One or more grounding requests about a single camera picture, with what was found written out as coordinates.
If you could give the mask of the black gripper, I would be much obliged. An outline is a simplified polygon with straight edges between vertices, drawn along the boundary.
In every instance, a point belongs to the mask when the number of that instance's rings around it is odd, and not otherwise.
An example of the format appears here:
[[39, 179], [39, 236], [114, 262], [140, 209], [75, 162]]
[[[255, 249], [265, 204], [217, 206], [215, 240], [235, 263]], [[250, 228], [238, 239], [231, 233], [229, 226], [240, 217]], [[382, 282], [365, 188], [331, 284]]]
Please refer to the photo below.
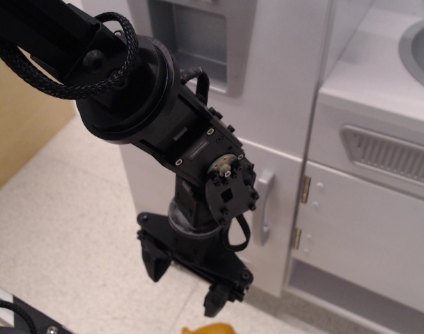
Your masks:
[[216, 317], [227, 302], [243, 301], [253, 275], [219, 233], [188, 235], [172, 226], [167, 216], [141, 212], [137, 216], [141, 254], [148, 276], [158, 282], [176, 262], [212, 284], [204, 300], [204, 315]]

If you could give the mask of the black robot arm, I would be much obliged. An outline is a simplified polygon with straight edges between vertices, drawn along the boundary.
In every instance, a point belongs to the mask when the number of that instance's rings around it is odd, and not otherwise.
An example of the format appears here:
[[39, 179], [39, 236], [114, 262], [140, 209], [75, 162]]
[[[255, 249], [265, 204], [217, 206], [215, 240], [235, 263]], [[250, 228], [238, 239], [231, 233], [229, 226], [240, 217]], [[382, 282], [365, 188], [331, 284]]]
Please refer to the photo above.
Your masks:
[[203, 69], [181, 70], [158, 40], [137, 35], [115, 12], [90, 16], [63, 1], [0, 1], [0, 59], [52, 97], [75, 101], [87, 130], [130, 144], [175, 174], [165, 216], [140, 213], [138, 238], [150, 278], [176, 262], [210, 284], [205, 315], [241, 301], [252, 273], [230, 226], [251, 232], [256, 174], [234, 129], [207, 104]]

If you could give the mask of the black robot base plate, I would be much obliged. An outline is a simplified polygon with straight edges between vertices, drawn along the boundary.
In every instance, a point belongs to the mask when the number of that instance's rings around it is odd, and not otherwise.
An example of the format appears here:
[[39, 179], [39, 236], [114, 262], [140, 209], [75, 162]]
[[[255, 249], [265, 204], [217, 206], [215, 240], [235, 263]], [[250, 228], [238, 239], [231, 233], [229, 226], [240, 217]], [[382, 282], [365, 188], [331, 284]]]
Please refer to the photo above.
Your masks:
[[0, 287], [0, 333], [73, 333]]

